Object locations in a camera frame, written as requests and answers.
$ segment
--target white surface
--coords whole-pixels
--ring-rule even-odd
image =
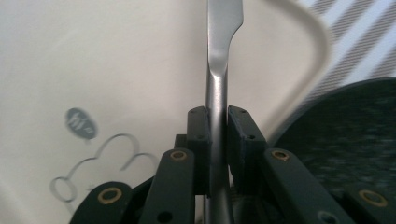
[[[318,81],[326,33],[288,1],[244,2],[230,51],[229,104],[271,136]],[[0,221],[67,223],[87,189],[110,180],[132,187],[153,175],[133,149],[160,158],[186,132],[187,111],[205,104],[205,1],[3,1],[0,3]],[[72,134],[65,114],[85,111],[98,133]],[[93,157],[57,200],[50,182]],[[65,199],[71,192],[59,183]]]

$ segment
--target metal rod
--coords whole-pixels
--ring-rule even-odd
[[[205,224],[233,224],[225,159],[227,68],[230,43],[242,22],[242,0],[207,1],[206,109],[209,113],[212,145],[211,198],[205,199]]]

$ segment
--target black textured surface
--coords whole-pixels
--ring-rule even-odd
[[[296,154],[334,195],[363,182],[396,196],[396,79],[333,91],[305,111],[275,143]]]

